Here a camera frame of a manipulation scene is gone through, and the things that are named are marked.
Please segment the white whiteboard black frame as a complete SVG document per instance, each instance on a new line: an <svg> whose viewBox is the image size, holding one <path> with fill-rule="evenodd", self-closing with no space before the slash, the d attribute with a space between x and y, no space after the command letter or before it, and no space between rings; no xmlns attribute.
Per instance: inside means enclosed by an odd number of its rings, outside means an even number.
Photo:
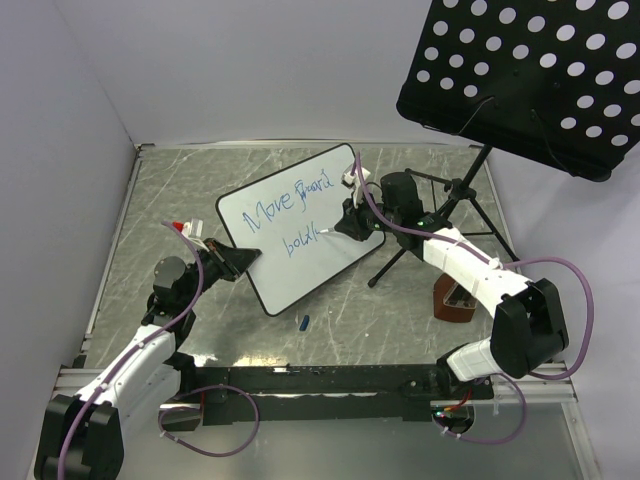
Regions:
<svg viewBox="0 0 640 480"><path fill-rule="evenodd" d="M341 177L354 160L353 148L341 144L216 201L232 244L261 251L248 276L267 315L281 314L384 244L381 232L358 242L327 231L350 196Z"/></svg>

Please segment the blue marker cap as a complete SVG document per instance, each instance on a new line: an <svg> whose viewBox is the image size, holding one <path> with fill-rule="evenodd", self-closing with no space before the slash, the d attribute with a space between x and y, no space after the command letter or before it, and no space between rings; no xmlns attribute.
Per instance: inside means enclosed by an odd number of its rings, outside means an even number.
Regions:
<svg viewBox="0 0 640 480"><path fill-rule="evenodd" d="M306 330L307 330L307 328L308 328L309 322L310 322L310 316L309 316L309 315L305 315L305 316L303 317L302 321L300 322L299 330L300 330L301 332L306 331Z"/></svg>

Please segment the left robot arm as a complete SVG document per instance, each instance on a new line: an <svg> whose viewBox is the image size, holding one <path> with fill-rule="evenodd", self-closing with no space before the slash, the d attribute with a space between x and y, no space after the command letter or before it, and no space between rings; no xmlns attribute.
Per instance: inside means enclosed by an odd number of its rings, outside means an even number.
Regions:
<svg viewBox="0 0 640 480"><path fill-rule="evenodd" d="M179 350L195 322L195 303L217 281L238 280L261 252L213 238L184 241L193 262L170 256L156 264L147 311L126 347L89 384L49 401L35 478L116 478L126 438L144 414L170 398L184 402L196 393L195 361Z"/></svg>

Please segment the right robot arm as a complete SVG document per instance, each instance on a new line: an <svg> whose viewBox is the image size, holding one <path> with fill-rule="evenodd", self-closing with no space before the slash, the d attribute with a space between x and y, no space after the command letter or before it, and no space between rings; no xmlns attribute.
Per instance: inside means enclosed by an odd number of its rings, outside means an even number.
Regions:
<svg viewBox="0 0 640 480"><path fill-rule="evenodd" d="M401 248L441 270L492 315L488 338L467 343L437 362L438 390L458 398L472 381L507 374L521 378L563 351L568 333L557 288L506 269L497 258L475 247L446 218L424 211L417 186L407 172L381 181L375 202L366 174L348 168L341 182L351 194L342 204L336 232L364 242L375 232L393 235Z"/></svg>

